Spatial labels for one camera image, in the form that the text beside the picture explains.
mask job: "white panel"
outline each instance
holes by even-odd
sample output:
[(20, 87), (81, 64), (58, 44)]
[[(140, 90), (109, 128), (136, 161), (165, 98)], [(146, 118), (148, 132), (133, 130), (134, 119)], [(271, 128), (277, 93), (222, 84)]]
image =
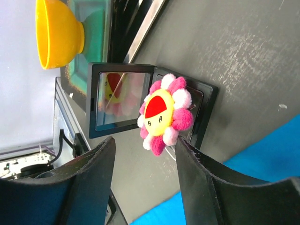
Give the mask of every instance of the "white panel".
[(0, 153), (52, 139), (55, 77), (35, 37), (35, 1), (0, 1)]

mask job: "red mouth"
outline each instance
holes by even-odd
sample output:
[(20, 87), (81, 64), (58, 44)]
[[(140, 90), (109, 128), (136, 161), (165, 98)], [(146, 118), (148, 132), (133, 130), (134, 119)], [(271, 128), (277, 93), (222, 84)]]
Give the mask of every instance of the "red mouth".
[(113, 95), (116, 98), (119, 98), (121, 95), (121, 91), (122, 91), (122, 82), (120, 82), (121, 80), (121, 75), (117, 74), (117, 73), (112, 73), (112, 74), (108, 74), (107, 75), (107, 81), (109, 86), (111, 87), (111, 90), (113, 92)]

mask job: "gray floor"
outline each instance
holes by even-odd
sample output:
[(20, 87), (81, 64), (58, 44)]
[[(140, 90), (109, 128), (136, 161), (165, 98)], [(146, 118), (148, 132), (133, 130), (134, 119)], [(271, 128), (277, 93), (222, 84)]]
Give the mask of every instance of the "gray floor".
[[(298, 0), (170, 0), (135, 62), (220, 87), (201, 151), (224, 162), (299, 114), (299, 59)], [(139, 130), (113, 137), (112, 190), (131, 222), (179, 191), (176, 164), (143, 150)]]

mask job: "blue surface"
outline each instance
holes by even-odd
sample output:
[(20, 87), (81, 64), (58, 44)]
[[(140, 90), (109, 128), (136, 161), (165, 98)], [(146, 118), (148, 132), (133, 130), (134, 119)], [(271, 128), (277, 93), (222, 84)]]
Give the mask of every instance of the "blue surface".
[[(224, 164), (267, 181), (300, 176), (300, 115)], [(133, 225), (185, 225), (181, 194), (153, 208)]]

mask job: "gray wall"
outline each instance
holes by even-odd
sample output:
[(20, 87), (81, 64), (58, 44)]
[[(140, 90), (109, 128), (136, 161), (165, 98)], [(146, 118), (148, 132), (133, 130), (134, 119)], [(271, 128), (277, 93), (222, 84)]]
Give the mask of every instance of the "gray wall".
[(35, 1), (0, 1), (0, 154), (52, 138), (55, 77), (35, 38)]

